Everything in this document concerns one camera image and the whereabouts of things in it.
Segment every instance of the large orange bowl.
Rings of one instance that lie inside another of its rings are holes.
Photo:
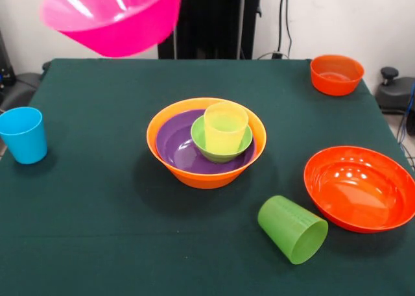
[[[267,133],[265,131],[264,124],[262,124],[261,120],[251,110],[244,107],[248,113],[249,126],[252,129],[252,133],[254,134],[256,142],[255,156],[246,165],[227,173],[196,174],[173,167],[160,158],[156,149],[156,137],[161,126],[163,126],[166,121],[179,113],[195,109],[206,109],[208,106],[221,101],[224,100],[207,97],[179,101],[178,103],[174,103],[158,112],[148,125],[147,144],[152,154],[161,163],[163,163],[165,167],[167,167],[178,180],[190,187],[198,189],[215,189],[229,184],[231,181],[235,180],[235,178],[238,177],[249,165],[254,163],[265,149],[265,144],[267,142]]]
[[[415,215],[415,182],[391,158],[360,147],[332,147],[305,166],[304,182],[318,209],[360,233],[400,227]]]

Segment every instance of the red-orange plate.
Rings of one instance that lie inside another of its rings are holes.
[[[332,147],[305,166],[305,187],[330,221],[350,231],[400,227],[415,215],[415,182],[398,163],[360,147]]]

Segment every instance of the yellow cup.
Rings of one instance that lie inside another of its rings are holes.
[[[206,151],[214,154],[233,154],[238,151],[248,114],[237,103],[215,103],[204,114]]]

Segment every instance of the green tablecloth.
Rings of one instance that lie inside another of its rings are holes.
[[[198,96],[246,105],[268,132],[263,156],[219,190],[184,186],[146,145],[154,114]],[[414,222],[369,235],[330,224],[295,266],[256,221],[276,194],[317,213],[303,167],[324,147],[409,169],[363,83],[322,95],[304,60],[55,60],[32,105],[49,155],[0,162],[0,295],[415,295]]]

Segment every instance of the green cup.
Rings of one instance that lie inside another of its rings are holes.
[[[258,223],[294,265],[310,259],[322,246],[327,221],[282,195],[271,197],[258,213]]]

